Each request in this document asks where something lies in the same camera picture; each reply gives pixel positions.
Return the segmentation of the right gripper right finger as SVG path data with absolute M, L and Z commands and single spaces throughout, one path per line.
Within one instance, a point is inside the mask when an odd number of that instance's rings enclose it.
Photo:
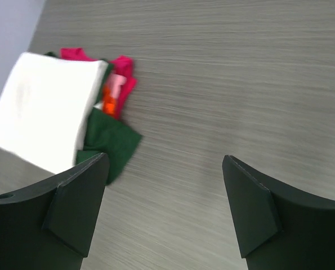
M 335 269 L 335 201 L 227 155 L 222 171 L 240 255 L 249 269 Z

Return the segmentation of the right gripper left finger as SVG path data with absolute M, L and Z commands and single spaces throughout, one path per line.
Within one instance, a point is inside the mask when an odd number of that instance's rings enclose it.
M 109 158 L 97 154 L 0 195 L 0 269 L 80 269 L 96 227 Z

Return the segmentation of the white green raglan t shirt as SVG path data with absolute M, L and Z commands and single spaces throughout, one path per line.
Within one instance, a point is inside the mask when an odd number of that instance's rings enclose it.
M 22 53 L 0 96 L 0 149 L 53 174 L 99 153 L 115 181 L 142 135 L 102 111 L 104 60 L 66 60 Z

